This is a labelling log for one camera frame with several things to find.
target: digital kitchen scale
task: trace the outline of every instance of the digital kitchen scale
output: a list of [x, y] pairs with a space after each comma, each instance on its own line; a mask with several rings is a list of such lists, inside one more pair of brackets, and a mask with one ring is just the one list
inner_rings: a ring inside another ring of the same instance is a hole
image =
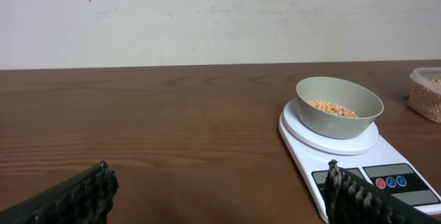
[[279, 130], [326, 223], [325, 202], [319, 188], [325, 182], [328, 162], [332, 159], [338, 161], [338, 166], [426, 214], [441, 213], [440, 195], [378, 134], [375, 123], [356, 138], [332, 139], [306, 128], [298, 118], [298, 108], [295, 99], [285, 106]]

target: wooden table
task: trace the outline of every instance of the wooden table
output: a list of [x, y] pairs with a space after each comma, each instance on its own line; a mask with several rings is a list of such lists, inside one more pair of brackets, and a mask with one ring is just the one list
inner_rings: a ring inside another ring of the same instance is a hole
[[278, 134], [299, 80], [359, 83], [383, 135], [441, 192], [441, 125], [403, 96], [441, 61], [0, 71], [0, 209], [100, 160], [109, 223], [321, 223]]

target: grain in container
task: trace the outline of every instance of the grain in container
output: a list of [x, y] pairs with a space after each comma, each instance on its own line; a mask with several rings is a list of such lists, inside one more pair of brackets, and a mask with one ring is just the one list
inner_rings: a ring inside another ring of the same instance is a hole
[[441, 123], [441, 68], [416, 68], [409, 93], [409, 107], [424, 118]]

